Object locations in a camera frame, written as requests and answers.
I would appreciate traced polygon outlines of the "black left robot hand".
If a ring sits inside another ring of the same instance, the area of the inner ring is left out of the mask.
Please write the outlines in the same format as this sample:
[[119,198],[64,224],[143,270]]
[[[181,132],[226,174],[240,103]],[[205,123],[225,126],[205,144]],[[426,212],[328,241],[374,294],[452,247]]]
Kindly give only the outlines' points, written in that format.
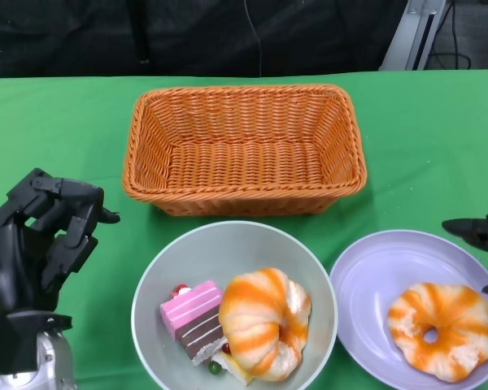
[[0,207],[0,309],[53,311],[59,291],[98,244],[100,223],[120,221],[92,184],[40,168],[7,193]]

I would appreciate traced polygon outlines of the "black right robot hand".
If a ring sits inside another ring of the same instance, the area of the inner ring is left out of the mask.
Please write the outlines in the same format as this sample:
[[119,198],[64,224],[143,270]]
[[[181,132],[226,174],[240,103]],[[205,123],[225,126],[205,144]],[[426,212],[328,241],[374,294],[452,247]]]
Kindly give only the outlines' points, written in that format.
[[442,228],[474,248],[488,252],[488,215],[482,219],[449,219]]

